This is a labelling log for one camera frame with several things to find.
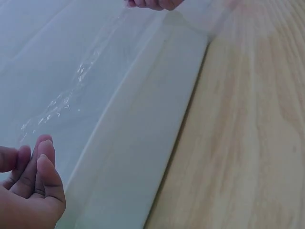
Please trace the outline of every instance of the wrinkled plastic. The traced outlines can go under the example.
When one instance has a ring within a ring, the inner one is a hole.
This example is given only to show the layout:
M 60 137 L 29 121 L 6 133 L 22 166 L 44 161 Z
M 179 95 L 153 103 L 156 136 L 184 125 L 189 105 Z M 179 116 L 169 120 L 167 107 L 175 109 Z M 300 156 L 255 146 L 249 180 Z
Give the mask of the wrinkled plastic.
M 189 26 L 210 31 L 205 15 L 213 2 L 190 1 L 178 11 Z M 51 134 L 66 184 L 165 14 L 128 9 L 123 0 L 0 0 L 0 145 L 34 147 L 39 135 Z

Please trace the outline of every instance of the finger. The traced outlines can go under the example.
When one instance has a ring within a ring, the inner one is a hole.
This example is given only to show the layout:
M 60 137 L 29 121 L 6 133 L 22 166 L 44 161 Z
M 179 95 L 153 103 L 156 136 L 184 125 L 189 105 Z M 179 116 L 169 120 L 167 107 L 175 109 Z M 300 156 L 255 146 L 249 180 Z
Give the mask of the finger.
M 66 198 L 61 177 L 54 164 L 44 154 L 37 161 L 37 171 L 44 185 L 45 201 L 54 214 L 58 214 L 59 219 L 66 209 Z
M 133 0 L 135 5 L 140 8 L 146 8 L 145 0 Z
M 183 0 L 159 0 L 159 5 L 166 10 L 174 10 Z
M 18 150 L 0 146 L 0 173 L 14 169 L 17 163 Z
M 37 164 L 38 146 L 40 142 L 44 142 L 46 140 L 52 141 L 52 137 L 50 135 L 41 135 L 37 139 L 31 160 L 29 161 L 27 167 L 20 176 L 19 180 L 11 187 L 10 189 L 11 192 L 23 198 L 29 198 L 33 194 L 35 188 L 36 173 L 37 173 L 36 164 Z
M 37 157 L 39 158 L 42 154 L 46 155 L 55 166 L 55 149 L 53 147 L 53 143 L 50 140 L 41 142 L 39 144 Z M 36 183 L 33 195 L 41 198 L 45 197 L 45 190 L 39 173 L 36 174 Z
M 146 6 L 152 10 L 163 10 L 163 8 L 159 5 L 158 0 L 146 0 Z
M 125 2 L 128 7 L 131 7 L 131 8 L 136 7 L 136 4 L 133 0 L 125 0 Z
M 16 167 L 11 172 L 9 178 L 2 183 L 2 186 L 9 190 L 19 180 L 30 159 L 31 148 L 29 146 L 22 146 L 18 151 Z

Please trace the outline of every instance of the light wood surface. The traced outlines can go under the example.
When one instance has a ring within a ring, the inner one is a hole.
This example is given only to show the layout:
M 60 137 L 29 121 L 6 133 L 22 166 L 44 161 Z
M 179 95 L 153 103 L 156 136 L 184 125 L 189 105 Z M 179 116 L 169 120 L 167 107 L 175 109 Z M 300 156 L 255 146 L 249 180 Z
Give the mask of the light wood surface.
M 305 228 L 305 2 L 242 0 L 212 41 L 148 229 Z

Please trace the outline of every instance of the wooden table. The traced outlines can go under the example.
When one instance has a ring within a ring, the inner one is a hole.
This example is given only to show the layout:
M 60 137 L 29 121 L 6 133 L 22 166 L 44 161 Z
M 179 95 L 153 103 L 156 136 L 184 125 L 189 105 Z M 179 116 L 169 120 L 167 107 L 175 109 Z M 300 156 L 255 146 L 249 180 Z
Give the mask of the wooden table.
M 148 229 L 305 228 L 305 1 L 241 0 L 211 42 Z

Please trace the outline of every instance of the hand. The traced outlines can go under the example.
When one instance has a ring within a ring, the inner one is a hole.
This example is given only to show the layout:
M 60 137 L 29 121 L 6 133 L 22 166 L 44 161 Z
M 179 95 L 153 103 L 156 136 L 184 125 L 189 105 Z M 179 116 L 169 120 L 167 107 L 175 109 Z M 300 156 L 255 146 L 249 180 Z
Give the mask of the hand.
M 52 137 L 38 138 L 32 158 L 28 146 L 0 146 L 0 172 L 8 171 L 9 178 L 0 184 L 0 228 L 54 229 L 66 200 Z
M 125 0 L 129 7 L 150 8 L 152 10 L 174 10 L 184 0 Z

